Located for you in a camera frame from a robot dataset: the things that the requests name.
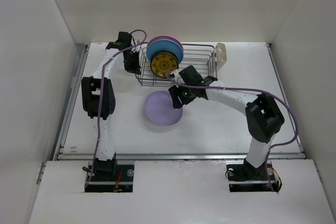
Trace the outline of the lavender plastic plate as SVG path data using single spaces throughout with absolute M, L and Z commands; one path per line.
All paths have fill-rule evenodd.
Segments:
M 173 108 L 173 101 L 168 91 L 155 91 L 147 96 L 144 112 L 148 119 L 159 126 L 171 126 L 180 121 L 183 109 Z

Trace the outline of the yellow patterned glass plate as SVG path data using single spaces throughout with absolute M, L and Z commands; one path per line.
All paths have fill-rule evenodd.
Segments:
M 159 78 L 166 78 L 166 73 L 178 69 L 179 61 L 175 54 L 162 51 L 155 53 L 150 61 L 152 73 Z

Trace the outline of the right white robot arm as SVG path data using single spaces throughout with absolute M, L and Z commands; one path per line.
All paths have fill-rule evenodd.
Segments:
M 182 70 L 169 71 L 165 76 L 174 83 L 169 88 L 173 108 L 180 109 L 196 98 L 201 98 L 224 104 L 246 117 L 252 139 L 243 172 L 250 179 L 259 176 L 271 143 L 285 122 L 275 99 L 261 91 L 250 94 L 226 88 L 215 77 L 203 78 L 191 65 Z

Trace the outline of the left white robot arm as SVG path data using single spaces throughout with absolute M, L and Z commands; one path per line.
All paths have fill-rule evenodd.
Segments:
M 81 80 L 83 109 L 90 119 L 97 121 L 97 143 L 89 170 L 96 176 L 100 174 L 105 180 L 114 179 L 118 172 L 116 151 L 110 136 L 110 121 L 116 107 L 110 74 L 118 59 L 123 60 L 126 72 L 141 73 L 139 43 L 134 40 L 132 32 L 119 32 L 118 39 L 106 46 L 104 59 L 98 69 Z

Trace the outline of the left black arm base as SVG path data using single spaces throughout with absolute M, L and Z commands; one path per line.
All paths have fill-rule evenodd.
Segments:
M 84 190 L 86 193 L 132 193 L 135 166 L 118 164 L 112 173 L 107 172 L 91 175 L 91 165 L 83 167 L 87 172 Z

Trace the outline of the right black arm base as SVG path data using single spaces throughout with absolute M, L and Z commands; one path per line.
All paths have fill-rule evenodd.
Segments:
M 271 161 L 267 162 L 267 167 L 263 163 L 259 168 L 254 168 L 245 160 L 227 161 L 225 176 L 231 193 L 278 193 L 282 188 L 282 180 Z

